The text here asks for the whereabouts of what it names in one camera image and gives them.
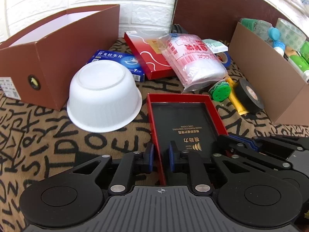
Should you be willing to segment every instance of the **wall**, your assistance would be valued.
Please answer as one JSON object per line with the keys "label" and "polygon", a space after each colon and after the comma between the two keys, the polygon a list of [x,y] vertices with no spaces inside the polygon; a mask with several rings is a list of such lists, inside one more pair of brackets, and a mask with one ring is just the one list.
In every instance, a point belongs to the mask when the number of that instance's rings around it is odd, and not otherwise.
{"label": "wall", "polygon": [[168,30],[175,0],[0,0],[0,41],[66,8],[119,3],[119,36],[139,29]]}

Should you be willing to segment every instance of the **brown cardboard box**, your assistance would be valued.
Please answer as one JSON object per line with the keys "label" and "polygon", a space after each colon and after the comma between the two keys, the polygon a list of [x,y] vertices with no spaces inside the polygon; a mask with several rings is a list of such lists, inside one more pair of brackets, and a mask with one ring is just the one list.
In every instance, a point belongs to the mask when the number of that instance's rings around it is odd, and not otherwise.
{"label": "brown cardboard box", "polygon": [[[60,110],[73,75],[98,49],[118,38],[119,5],[67,9],[0,44],[0,84],[6,95]],[[34,81],[33,87],[28,80]]]}
{"label": "brown cardboard box", "polygon": [[229,54],[261,95],[273,123],[309,125],[309,85],[269,44],[238,23]]}

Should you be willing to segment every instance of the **upside-down plastic bowl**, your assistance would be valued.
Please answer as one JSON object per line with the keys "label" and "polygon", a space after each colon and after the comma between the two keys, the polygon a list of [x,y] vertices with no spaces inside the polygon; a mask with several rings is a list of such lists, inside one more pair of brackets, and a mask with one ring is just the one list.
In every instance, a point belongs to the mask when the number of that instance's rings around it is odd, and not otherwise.
{"label": "upside-down plastic bowl", "polygon": [[95,133],[129,124],[142,107],[142,95],[131,72],[121,64],[99,60],[83,66],[72,78],[67,111],[79,128]]}

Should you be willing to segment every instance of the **transparent plastic wrap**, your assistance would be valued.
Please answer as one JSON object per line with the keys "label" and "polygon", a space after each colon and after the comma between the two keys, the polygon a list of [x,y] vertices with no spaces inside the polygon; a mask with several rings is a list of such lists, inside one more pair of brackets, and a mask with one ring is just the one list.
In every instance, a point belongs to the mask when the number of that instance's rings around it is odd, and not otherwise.
{"label": "transparent plastic wrap", "polygon": [[199,90],[228,76],[220,60],[196,35],[171,33],[158,38],[157,43],[184,92]]}

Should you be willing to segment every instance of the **red and white box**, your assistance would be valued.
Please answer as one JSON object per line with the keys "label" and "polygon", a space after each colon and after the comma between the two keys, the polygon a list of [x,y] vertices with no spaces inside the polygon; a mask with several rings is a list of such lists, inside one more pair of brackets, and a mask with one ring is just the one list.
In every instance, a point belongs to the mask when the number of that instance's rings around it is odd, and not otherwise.
{"label": "red and white box", "polygon": [[127,31],[125,40],[140,63],[148,79],[175,76],[175,72],[161,54],[156,39],[164,31]]}

